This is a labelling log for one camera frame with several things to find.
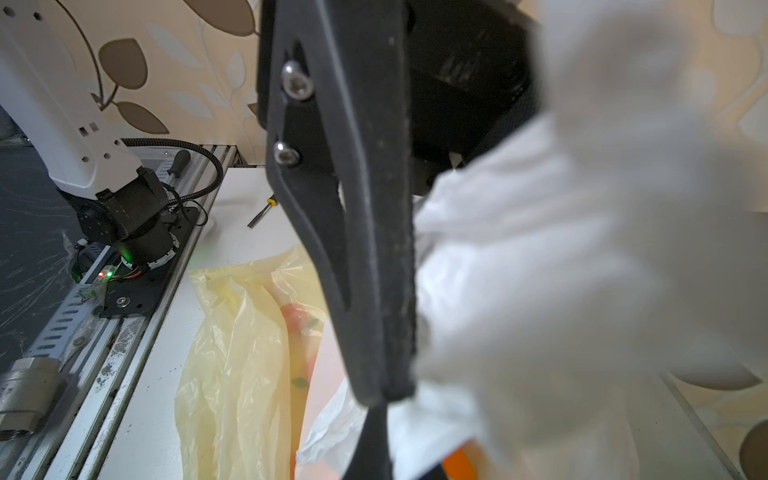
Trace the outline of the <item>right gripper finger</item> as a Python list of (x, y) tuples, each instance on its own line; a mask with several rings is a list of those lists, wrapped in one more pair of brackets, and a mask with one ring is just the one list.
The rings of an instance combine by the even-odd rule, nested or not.
[(389, 455), (387, 406), (377, 406), (367, 412), (361, 435), (343, 480), (391, 480), (392, 463)]

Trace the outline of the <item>orange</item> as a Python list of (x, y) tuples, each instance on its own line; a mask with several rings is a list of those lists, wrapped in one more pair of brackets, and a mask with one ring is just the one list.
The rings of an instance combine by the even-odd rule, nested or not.
[(458, 448), (441, 462), (441, 467), (449, 480), (477, 480), (476, 468), (464, 448)]

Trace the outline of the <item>white plastic bag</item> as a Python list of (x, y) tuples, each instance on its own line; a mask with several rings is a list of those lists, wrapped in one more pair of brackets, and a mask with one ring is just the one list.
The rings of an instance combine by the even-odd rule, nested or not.
[(682, 91), (666, 1), (543, 1), (543, 111), (415, 215), (415, 395), (397, 479), (465, 443), (498, 479), (635, 479), (648, 374), (767, 375), (767, 228), (735, 150)]

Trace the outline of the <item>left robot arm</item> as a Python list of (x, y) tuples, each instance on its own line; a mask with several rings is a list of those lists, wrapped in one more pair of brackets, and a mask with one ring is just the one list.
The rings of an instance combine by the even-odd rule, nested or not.
[[(257, 118), (269, 183), (319, 274), (357, 400), (415, 390), (412, 161), (472, 159), (536, 106), (535, 22), (512, 1), (266, 1)], [(167, 200), (108, 131), (33, 1), (1, 5), (1, 104), (86, 233), (148, 263)]]

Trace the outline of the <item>small screwdriver left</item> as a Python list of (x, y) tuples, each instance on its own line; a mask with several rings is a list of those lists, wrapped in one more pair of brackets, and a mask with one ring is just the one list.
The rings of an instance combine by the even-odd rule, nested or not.
[(253, 229), (260, 220), (275, 206), (278, 205), (278, 202), (275, 199), (275, 196), (272, 195), (266, 200), (266, 204), (264, 207), (248, 222), (247, 227), (249, 229)]

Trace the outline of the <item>yellow plastic bag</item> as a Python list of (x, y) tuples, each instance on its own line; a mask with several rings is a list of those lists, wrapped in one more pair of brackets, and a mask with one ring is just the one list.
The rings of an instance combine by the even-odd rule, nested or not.
[(174, 400), (186, 479), (291, 479), (328, 309), (305, 248), (189, 276), (204, 315)]

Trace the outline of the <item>metal cylinder fitting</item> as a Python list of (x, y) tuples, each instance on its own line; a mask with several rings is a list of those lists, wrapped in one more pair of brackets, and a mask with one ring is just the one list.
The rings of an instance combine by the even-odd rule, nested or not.
[(34, 433), (49, 411), (60, 383), (58, 359), (16, 360), (1, 375), (1, 441)]

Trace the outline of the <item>black handled tool on rail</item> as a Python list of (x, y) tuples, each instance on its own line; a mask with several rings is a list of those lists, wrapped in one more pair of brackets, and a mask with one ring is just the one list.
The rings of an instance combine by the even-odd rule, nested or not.
[(167, 169), (170, 181), (179, 179), (184, 173), (191, 160), (191, 154), (186, 149), (180, 149), (176, 152), (171, 166)]

